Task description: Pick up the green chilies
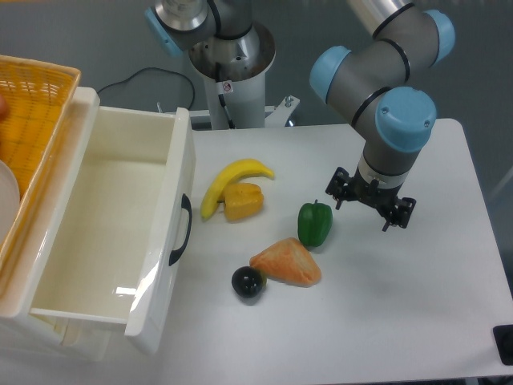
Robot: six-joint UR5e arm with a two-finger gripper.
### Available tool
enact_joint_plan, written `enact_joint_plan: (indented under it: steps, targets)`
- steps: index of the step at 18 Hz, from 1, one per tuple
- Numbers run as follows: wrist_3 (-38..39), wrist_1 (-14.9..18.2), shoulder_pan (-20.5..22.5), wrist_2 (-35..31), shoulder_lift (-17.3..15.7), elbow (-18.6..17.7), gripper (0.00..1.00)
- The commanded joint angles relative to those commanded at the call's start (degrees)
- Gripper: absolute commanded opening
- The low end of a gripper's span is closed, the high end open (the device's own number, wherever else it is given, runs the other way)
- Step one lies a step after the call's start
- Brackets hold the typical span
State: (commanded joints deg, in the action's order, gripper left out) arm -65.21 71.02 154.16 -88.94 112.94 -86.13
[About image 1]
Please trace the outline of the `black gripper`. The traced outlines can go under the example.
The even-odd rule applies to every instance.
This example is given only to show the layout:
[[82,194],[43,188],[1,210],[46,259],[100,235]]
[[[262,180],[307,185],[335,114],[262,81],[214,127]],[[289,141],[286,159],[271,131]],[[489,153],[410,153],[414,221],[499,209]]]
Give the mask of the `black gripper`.
[[411,197],[397,197],[402,185],[394,188],[382,188],[377,180],[367,182],[359,171],[351,177],[342,167],[338,167],[331,177],[325,193],[335,201],[335,209],[339,210],[346,201],[359,201],[369,207],[377,208],[385,219],[382,231],[389,227],[405,229],[414,211],[416,200]]

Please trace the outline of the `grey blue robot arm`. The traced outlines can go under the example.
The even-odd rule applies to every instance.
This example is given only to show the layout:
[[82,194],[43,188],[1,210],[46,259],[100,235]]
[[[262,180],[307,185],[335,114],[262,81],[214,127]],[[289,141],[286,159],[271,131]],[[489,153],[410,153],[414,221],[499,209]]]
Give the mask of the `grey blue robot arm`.
[[[416,202],[399,197],[437,118],[432,99],[408,86],[453,49],[454,26],[436,10],[411,1],[352,1],[372,36],[363,51],[331,47],[314,63],[309,83],[316,95],[364,139],[354,174],[339,168],[327,193],[338,203],[359,201],[386,226],[408,226]],[[158,1],[145,17],[163,49],[187,53],[204,79],[215,129],[260,128],[265,114],[265,74],[276,46],[256,22],[249,1]]]

